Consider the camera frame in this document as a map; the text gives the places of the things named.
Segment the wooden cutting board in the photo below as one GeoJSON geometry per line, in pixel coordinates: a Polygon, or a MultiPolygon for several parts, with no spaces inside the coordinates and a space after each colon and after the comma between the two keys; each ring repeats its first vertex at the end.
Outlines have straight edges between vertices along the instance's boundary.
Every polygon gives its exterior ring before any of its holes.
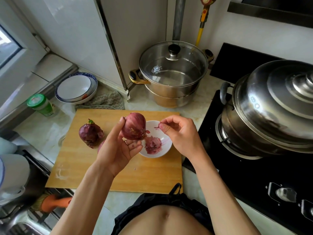
{"type": "MultiPolygon", "coordinates": [[[[76,189],[87,169],[97,157],[98,147],[89,148],[79,137],[78,130],[92,119],[108,135],[121,116],[131,110],[78,109],[46,187],[76,189]]],[[[162,120],[178,112],[136,111],[146,120],[162,120]]],[[[111,190],[168,194],[176,183],[182,184],[181,154],[174,146],[160,158],[137,154],[115,177],[111,190]]]]}

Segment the forearm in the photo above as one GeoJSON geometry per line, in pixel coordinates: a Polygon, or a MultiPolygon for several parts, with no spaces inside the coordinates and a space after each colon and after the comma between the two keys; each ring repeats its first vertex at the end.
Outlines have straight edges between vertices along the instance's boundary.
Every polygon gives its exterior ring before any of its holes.
{"type": "Polygon", "coordinates": [[[216,235],[260,235],[257,228],[225,185],[211,159],[203,152],[203,160],[193,162],[208,205],[216,235]]]}
{"type": "Polygon", "coordinates": [[[93,163],[50,234],[92,234],[112,181],[111,173],[97,162],[93,163]]]}

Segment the glass lid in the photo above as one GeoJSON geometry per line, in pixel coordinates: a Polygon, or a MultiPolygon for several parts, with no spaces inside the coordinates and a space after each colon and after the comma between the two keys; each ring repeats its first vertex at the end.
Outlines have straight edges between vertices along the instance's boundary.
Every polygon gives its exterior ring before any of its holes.
{"type": "Polygon", "coordinates": [[[151,82],[167,86],[187,86],[205,75],[208,59],[192,44],[165,41],[146,49],[139,59],[139,67],[151,82]]]}

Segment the black stovetop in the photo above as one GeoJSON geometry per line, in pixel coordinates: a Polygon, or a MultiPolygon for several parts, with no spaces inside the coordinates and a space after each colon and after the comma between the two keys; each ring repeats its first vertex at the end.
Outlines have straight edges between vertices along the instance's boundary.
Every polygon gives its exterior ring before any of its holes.
{"type": "MultiPolygon", "coordinates": [[[[313,155],[295,153],[257,160],[234,155],[222,145],[215,131],[215,123],[223,106],[218,90],[198,131],[221,178],[236,198],[260,213],[296,234],[313,234],[313,221],[301,213],[302,200],[313,202],[313,155]],[[278,197],[277,201],[272,199],[268,195],[270,182],[294,189],[297,192],[297,202],[285,202],[278,197]]],[[[187,158],[183,166],[195,172],[187,158]]]]}

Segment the green lid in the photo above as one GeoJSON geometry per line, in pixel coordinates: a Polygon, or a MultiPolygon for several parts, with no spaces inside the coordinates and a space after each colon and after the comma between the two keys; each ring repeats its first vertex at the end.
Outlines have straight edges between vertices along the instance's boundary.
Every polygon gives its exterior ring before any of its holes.
{"type": "Polygon", "coordinates": [[[27,106],[37,108],[46,102],[46,97],[43,94],[35,94],[28,98],[27,106]]]}

